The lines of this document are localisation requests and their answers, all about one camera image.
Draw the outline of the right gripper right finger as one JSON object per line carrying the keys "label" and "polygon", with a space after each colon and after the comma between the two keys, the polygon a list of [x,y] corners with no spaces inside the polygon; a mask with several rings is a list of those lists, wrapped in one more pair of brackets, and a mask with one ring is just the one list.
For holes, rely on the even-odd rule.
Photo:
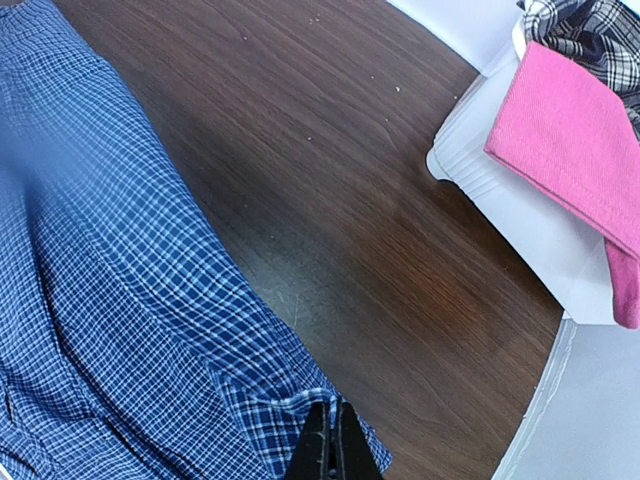
{"label": "right gripper right finger", "polygon": [[352,405],[338,399],[333,433],[335,478],[375,480],[383,476],[377,468]]}

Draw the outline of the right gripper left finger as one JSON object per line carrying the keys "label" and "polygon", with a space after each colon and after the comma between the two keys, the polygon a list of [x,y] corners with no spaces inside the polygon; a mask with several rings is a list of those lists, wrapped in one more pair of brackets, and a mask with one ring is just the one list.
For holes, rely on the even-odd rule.
{"label": "right gripper left finger", "polygon": [[328,480],[331,473],[332,428],[328,403],[314,403],[306,417],[285,480]]}

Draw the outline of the blue dotted shirt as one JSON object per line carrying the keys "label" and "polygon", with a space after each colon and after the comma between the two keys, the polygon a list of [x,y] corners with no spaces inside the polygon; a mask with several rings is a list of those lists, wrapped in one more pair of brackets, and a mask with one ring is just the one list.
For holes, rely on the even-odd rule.
{"label": "blue dotted shirt", "polygon": [[350,405],[50,1],[1,10],[1,475],[283,479]]}

